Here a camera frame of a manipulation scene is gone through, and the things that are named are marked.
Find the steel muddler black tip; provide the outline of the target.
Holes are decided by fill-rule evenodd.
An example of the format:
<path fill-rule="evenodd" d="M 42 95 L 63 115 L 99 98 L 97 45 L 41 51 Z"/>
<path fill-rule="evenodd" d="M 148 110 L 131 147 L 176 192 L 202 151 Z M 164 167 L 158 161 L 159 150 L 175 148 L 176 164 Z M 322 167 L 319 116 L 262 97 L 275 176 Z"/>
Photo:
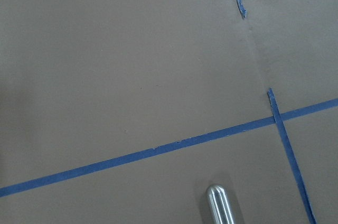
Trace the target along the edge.
<path fill-rule="evenodd" d="M 223 186 L 219 184 L 210 185 L 206 190 L 206 197 L 213 223 L 235 223 L 229 197 Z"/>

